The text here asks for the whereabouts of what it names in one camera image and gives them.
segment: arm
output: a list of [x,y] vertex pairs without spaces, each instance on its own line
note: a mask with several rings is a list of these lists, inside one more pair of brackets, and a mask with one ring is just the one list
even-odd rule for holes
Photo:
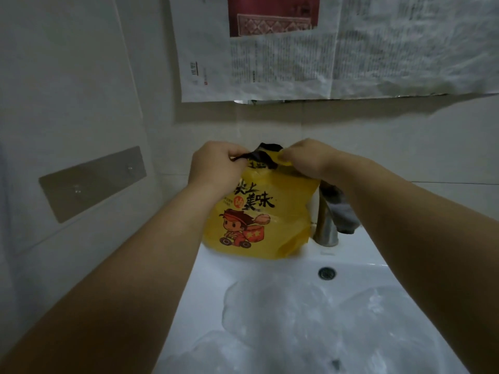
[[63,297],[0,363],[1,373],[147,373],[189,278],[210,210],[237,185],[247,150],[207,143],[189,185]]
[[281,154],[335,184],[410,296],[471,372],[497,372],[499,222],[311,139]]

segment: sink drain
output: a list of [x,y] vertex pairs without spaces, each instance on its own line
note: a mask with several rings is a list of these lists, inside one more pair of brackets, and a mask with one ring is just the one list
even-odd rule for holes
[[323,268],[319,269],[318,275],[319,278],[324,281],[331,281],[334,277],[336,277],[336,271],[333,268],[324,266]]

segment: yellow plastic bag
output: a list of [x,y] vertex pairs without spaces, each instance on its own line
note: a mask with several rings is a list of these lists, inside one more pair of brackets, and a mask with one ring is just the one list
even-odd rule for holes
[[308,241],[307,202],[319,181],[278,160],[278,144],[243,155],[248,167],[235,190],[212,210],[203,243],[217,251],[278,259]]

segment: red image in newspaper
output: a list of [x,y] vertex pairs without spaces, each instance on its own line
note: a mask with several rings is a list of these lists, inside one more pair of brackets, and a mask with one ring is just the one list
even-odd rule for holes
[[231,37],[311,30],[320,0],[228,0]]

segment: cartoon character's red hat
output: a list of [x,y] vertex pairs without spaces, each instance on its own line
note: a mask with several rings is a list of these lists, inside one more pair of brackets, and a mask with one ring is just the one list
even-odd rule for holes
[[253,218],[248,214],[245,214],[244,211],[232,210],[231,208],[228,208],[224,211],[223,214],[220,214],[219,216],[223,216],[229,222],[241,222],[245,225],[254,223]]

